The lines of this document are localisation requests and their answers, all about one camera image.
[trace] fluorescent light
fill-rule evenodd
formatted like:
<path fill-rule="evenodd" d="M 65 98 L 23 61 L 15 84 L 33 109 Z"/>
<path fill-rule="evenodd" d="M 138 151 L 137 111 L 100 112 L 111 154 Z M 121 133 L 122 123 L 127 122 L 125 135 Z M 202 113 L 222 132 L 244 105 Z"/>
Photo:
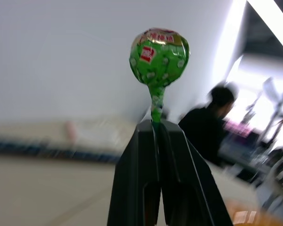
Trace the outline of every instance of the fluorescent light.
<path fill-rule="evenodd" d="M 246 0 L 233 0 L 217 47 L 213 65 L 213 84 L 225 76 L 236 46 Z"/>
<path fill-rule="evenodd" d="M 283 12 L 274 0 L 248 0 L 269 29 L 283 45 Z"/>

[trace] table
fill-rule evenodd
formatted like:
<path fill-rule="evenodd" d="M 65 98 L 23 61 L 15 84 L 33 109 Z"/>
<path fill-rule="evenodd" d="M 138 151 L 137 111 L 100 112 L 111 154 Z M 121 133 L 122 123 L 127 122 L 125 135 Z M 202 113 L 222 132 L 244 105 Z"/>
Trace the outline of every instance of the table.
<path fill-rule="evenodd" d="M 259 172 L 267 175 L 270 167 L 264 164 L 258 166 L 253 161 L 253 157 L 251 156 L 252 151 L 254 150 L 226 140 L 222 143 L 218 155 L 221 159 L 237 164 L 254 174 Z"/>

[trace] lollipop wrapper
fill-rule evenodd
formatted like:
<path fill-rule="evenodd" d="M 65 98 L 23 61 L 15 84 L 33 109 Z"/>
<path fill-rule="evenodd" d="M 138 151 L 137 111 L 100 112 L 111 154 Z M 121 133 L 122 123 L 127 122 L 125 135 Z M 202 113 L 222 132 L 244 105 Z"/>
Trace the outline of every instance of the lollipop wrapper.
<path fill-rule="evenodd" d="M 154 123 L 160 123 L 162 110 L 163 110 L 163 100 L 165 95 L 164 87 L 149 87 L 152 105 L 151 105 L 151 117 Z"/>
<path fill-rule="evenodd" d="M 139 82 L 166 87 L 182 75 L 189 56 L 188 42 L 181 35 L 152 28 L 135 38 L 129 62 Z"/>

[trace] pink object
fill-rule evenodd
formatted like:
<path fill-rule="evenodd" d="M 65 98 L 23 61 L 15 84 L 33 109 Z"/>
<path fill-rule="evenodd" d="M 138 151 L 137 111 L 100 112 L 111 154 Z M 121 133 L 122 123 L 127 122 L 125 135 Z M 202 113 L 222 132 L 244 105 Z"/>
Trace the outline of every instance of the pink object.
<path fill-rule="evenodd" d="M 71 143 L 75 143 L 77 140 L 77 132 L 72 121 L 68 121 L 66 123 L 66 130 Z"/>
<path fill-rule="evenodd" d="M 238 124 L 232 121 L 227 121 L 225 123 L 225 129 L 229 132 L 238 134 L 242 137 L 247 137 L 252 131 L 252 129 L 248 127 L 247 125 Z"/>

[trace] lollipop stick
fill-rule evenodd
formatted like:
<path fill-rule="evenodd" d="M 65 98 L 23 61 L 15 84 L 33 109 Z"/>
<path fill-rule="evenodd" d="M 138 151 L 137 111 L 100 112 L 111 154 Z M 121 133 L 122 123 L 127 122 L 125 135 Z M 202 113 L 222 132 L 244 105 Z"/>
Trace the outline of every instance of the lollipop stick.
<path fill-rule="evenodd" d="M 152 117 L 152 125 L 154 131 L 157 132 L 161 115 L 163 109 L 163 100 L 165 94 L 164 87 L 149 87 L 151 99 L 152 99 L 152 106 L 151 106 L 151 117 Z"/>

